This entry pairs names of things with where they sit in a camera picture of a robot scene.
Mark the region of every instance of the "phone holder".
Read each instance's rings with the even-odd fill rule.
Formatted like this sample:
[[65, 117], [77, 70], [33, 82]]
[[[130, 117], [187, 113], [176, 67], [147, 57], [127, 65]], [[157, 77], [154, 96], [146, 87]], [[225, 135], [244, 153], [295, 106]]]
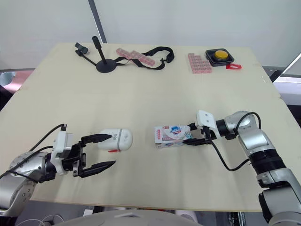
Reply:
[[95, 45], [95, 48], [98, 50], [99, 55], [101, 57], [101, 61], [99, 61], [97, 64], [94, 63], [92, 60], [90, 60], [89, 58], [87, 58], [84, 54], [87, 53], [87, 48], [80, 45], [79, 43], [75, 44], [75, 47], [77, 47], [78, 49], [75, 51], [77, 55], [79, 55], [80, 57], [83, 57], [84, 59], [86, 59], [87, 61], [89, 61], [91, 64], [93, 64], [94, 66], [96, 66], [97, 71], [101, 72], [101, 73], [108, 73], [111, 71], [114, 71], [114, 69], [116, 68], [116, 62], [112, 59], [106, 59], [103, 55], [103, 51], [102, 51], [102, 46], [100, 45], [100, 42], [98, 40], [97, 36], [93, 36], [92, 37], [93, 43]]

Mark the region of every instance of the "yellow button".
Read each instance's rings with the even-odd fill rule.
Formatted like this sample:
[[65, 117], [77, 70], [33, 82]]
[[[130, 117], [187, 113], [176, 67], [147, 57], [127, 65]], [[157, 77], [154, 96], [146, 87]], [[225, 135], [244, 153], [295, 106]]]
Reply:
[[218, 50], [214, 53], [214, 56], [218, 59], [225, 60], [228, 58], [228, 53], [224, 50]]

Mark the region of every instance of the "red tag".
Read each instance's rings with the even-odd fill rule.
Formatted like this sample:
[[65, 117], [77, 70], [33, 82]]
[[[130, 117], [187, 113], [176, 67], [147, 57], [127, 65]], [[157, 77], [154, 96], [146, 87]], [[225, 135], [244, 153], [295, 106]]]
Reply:
[[241, 65], [237, 65], [237, 64], [229, 64], [226, 65], [226, 69], [241, 69], [242, 66]]

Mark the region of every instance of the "pink lego brick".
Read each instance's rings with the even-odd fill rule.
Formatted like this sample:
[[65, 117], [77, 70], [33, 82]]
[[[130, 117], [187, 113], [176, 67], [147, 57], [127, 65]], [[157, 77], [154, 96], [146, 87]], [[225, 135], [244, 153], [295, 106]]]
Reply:
[[138, 59], [140, 62], [142, 63], [145, 63], [147, 65], [150, 65], [150, 66], [154, 66], [155, 65], [155, 61], [153, 59], [151, 59], [150, 57], [147, 57], [135, 50], [133, 50], [131, 53], [125, 51], [124, 49], [122, 48], [118, 48], [116, 50], [116, 53], [119, 55], [119, 56], [122, 56], [122, 57], [125, 57], [126, 59]]
[[202, 60], [200, 55], [194, 55], [194, 53], [189, 53], [188, 59], [193, 74], [212, 72], [210, 62], [208, 60]]

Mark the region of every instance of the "table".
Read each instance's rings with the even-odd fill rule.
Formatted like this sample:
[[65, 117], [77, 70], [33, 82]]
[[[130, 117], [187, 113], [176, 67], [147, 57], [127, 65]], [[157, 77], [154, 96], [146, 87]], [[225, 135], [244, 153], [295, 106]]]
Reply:
[[[39, 184], [33, 200], [101, 206], [160, 209], [261, 211], [262, 191], [252, 166], [228, 172], [210, 145], [157, 150], [154, 127], [187, 125], [197, 110], [222, 119], [239, 110], [255, 111], [262, 129], [287, 167], [301, 181], [301, 130], [249, 48], [227, 48], [241, 64], [240, 71], [214, 67], [211, 74], [192, 74], [187, 55], [217, 47], [171, 47], [172, 63], [163, 70], [134, 64], [101, 74], [74, 53], [73, 43], [58, 44], [0, 112], [0, 170], [29, 150], [60, 123], [74, 134], [74, 143], [108, 128], [127, 128], [132, 147], [120, 153], [88, 145], [87, 166], [116, 160], [106, 171], [88, 178], [71, 173]], [[98, 61], [90, 43], [87, 57]], [[155, 46], [104, 44], [107, 58], [116, 49], [148, 51]], [[154, 56], [160, 59], [164, 53]], [[40, 146], [51, 145], [53, 133]], [[246, 158], [237, 139], [216, 140], [225, 161], [235, 167]]]

